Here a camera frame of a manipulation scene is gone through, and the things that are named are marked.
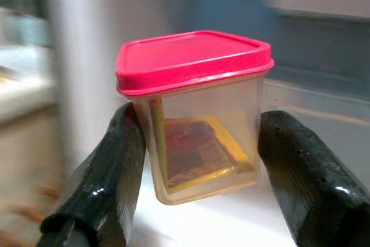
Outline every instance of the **pink lid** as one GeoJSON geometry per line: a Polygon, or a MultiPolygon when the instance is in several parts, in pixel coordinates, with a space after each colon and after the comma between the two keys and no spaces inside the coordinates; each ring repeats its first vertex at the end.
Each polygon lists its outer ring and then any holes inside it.
{"type": "Polygon", "coordinates": [[[254,75],[273,67],[270,45],[216,31],[195,31],[126,43],[116,66],[117,89],[144,96],[254,75]]]}

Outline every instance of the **blurred background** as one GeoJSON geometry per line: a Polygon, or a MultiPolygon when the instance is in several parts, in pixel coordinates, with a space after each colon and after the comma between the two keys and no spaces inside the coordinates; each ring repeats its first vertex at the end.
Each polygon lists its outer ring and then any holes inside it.
{"type": "MultiPolygon", "coordinates": [[[[263,109],[299,117],[370,189],[368,0],[0,0],[0,230],[37,241],[33,220],[126,101],[114,76],[123,43],[208,29],[270,43],[276,66],[263,109]]],[[[271,202],[267,225],[278,234],[284,221],[268,178],[254,190],[271,202]]]]}

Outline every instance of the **pink plastic lid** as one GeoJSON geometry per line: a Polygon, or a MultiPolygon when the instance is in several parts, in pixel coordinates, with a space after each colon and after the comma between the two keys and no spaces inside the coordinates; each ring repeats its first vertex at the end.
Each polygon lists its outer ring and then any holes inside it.
{"type": "Polygon", "coordinates": [[[216,31],[195,31],[124,44],[117,89],[127,97],[254,75],[273,67],[270,45],[216,31]]]}

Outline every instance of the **clear plastic container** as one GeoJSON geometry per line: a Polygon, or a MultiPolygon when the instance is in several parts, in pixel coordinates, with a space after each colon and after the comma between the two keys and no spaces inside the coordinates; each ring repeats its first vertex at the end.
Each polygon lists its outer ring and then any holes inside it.
{"type": "Polygon", "coordinates": [[[269,45],[216,31],[131,42],[118,91],[143,127],[157,198],[175,205],[252,185],[269,45]]]}

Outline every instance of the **food storage container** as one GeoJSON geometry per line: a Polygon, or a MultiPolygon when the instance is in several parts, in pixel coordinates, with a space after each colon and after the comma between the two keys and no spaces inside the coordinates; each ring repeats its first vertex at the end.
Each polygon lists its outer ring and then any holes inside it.
{"type": "Polygon", "coordinates": [[[195,31],[125,44],[117,89],[134,103],[157,198],[164,204],[224,194],[258,180],[267,43],[195,31]]]}

